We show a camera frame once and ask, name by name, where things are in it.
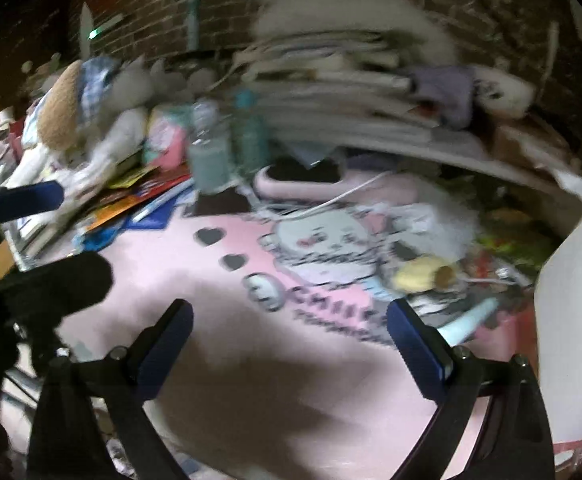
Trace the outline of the light blue cosmetic tube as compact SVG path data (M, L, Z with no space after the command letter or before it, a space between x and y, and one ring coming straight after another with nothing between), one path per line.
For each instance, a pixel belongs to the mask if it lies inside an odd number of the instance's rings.
M499 300L495 297L484 299L437 331L451 347L456 347L467 341L498 307Z

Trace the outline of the yellow plush toy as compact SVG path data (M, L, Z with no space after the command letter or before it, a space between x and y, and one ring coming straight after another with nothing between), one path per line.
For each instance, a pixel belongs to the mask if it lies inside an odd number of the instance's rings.
M455 268L435 256L420 256L404 263L392 276L392 285L406 294L448 289L457 281Z

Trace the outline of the orange packet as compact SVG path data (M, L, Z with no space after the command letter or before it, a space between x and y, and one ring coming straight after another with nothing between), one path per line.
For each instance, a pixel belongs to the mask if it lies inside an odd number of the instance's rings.
M85 220L84 230L86 232L92 232L104 226L111 220L122 216L125 212L137 207L146 200L146 197L140 197L139 195L128 195L122 200L118 200L115 203L100 207L93 211L90 216Z

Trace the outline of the white plush toy with cap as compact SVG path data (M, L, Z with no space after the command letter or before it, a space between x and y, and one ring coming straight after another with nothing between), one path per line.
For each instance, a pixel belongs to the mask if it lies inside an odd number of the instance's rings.
M88 200L139 151L153 97L143 56L71 63L26 120L22 159L6 188L56 181L66 200Z

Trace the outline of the panda plush toy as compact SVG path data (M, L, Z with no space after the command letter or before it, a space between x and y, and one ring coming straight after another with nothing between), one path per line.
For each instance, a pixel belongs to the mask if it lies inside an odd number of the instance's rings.
M478 214L464 200L427 180L415 179L417 200L394 207L385 233L417 256L458 262L469 252L478 231Z

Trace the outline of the blue packet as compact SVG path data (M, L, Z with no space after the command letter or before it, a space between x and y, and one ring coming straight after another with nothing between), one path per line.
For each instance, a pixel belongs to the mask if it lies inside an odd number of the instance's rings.
M167 228L178 205L179 197L175 196L159 207L146 207L137 214L132 214L123 223L124 230L162 231Z

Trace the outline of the pink desk mat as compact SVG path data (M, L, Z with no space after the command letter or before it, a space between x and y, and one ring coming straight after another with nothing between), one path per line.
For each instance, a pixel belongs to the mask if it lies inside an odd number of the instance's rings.
M61 325L82 360L129 344L171 301L195 311L183 353L148 414L162 436L240 479L387 479L432 417L385 328L396 266L417 256L385 233L392 208L335 206L305 218L176 217L105 250L107 299ZM441 328L487 298L464 342L506 361L537 352L528 292L469 248L478 281L413 297Z

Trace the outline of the pink cartoon cardboard box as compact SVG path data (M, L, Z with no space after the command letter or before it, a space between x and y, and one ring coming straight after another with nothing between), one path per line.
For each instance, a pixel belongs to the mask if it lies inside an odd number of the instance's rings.
M551 170L582 202L582 177ZM556 452L582 446L582 218L542 267L534 292L539 385Z

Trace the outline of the pink kotex pack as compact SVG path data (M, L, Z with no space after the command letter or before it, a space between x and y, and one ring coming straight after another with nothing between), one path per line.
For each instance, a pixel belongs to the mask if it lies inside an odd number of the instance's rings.
M190 106L164 103L149 115L142 163L161 171L175 169L185 160L189 132Z

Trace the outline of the clear liquid bottle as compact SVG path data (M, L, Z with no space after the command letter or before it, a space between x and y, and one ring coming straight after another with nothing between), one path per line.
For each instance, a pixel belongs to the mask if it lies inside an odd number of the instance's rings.
M187 157L201 194L221 193L233 179L230 128L215 101L202 99L191 108L192 135Z

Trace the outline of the teal bottle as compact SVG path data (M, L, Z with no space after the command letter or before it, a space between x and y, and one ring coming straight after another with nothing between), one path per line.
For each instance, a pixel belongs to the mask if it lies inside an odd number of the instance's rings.
M238 91L231 116L233 158L244 180L252 179L270 162L268 129L256 109L256 102L257 97L251 90Z

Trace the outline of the purple cloth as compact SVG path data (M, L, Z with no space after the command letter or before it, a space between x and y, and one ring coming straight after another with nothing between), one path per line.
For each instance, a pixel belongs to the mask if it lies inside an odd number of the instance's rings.
M410 94L437 106L443 123L455 130L469 126L474 96L474 70L464 65L415 66L406 70Z

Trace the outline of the panda ceramic bowl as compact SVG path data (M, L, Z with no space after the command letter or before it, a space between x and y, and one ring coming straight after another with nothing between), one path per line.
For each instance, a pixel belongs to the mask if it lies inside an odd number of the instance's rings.
M489 115L501 119L522 119L536 96L536 86L497 68L471 66L475 99Z

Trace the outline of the stack of books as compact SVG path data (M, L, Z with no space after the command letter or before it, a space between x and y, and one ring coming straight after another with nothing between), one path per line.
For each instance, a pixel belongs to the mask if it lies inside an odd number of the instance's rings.
M443 123L437 106L416 100L406 70L425 64L415 47L387 32L310 32L256 41L233 65L256 109L278 136L306 140L396 139L413 144L470 136Z

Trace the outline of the white fluffy fur piece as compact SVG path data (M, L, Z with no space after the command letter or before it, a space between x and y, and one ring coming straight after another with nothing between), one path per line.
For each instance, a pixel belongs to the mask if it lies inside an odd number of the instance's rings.
M448 32L409 0L268 0L251 26L257 40L310 32L387 32L425 64L459 62Z

